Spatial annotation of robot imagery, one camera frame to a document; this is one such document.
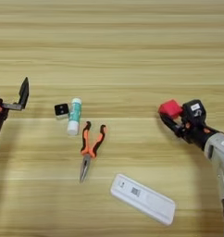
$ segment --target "small black object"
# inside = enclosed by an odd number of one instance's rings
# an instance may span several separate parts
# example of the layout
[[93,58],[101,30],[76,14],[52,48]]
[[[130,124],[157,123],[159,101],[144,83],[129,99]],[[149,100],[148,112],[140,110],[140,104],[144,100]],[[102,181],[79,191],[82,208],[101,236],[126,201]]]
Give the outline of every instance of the small black object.
[[56,116],[66,115],[69,113],[68,104],[55,106]]

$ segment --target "pliers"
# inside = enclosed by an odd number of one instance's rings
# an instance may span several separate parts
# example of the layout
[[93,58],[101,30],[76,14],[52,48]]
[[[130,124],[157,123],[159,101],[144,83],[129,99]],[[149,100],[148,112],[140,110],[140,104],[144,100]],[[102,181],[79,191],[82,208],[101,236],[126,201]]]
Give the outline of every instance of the pliers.
[[103,140],[106,137],[106,125],[101,125],[100,128],[100,134],[93,145],[92,148],[90,148],[89,145],[89,130],[92,127],[92,123],[90,121],[86,122],[86,126],[83,129],[82,132],[82,149],[81,154],[84,156],[82,163],[81,163],[81,174],[80,174],[80,182],[83,182],[86,174],[88,172],[88,169],[90,167],[91,159],[96,158],[97,150],[99,149],[100,145],[102,144]]

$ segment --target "white card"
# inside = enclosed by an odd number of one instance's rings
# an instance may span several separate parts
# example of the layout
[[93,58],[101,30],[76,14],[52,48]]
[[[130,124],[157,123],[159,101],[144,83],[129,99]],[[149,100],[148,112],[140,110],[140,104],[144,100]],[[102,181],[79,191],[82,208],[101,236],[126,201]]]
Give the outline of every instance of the white card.
[[174,219],[174,201],[124,175],[116,176],[110,191],[120,200],[165,225],[171,225]]

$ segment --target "pliers jaw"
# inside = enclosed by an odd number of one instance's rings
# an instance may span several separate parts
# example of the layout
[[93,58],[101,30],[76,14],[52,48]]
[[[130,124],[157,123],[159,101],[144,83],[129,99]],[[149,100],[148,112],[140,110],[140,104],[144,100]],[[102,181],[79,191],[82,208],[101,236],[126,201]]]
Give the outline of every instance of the pliers jaw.
[[80,182],[84,181],[87,175],[88,169],[90,167],[90,163],[91,163],[91,156],[89,154],[86,154],[81,163]]

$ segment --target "glue stick cap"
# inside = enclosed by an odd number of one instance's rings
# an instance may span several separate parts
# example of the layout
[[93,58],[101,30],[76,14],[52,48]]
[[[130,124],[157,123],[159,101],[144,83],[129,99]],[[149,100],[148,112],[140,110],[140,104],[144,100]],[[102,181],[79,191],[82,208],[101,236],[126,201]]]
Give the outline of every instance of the glue stick cap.
[[74,98],[71,101],[71,110],[68,119],[68,134],[75,136],[79,133],[79,122],[81,117],[81,99]]
[[74,98],[72,99],[71,103],[79,103],[81,105],[81,99],[80,98]]

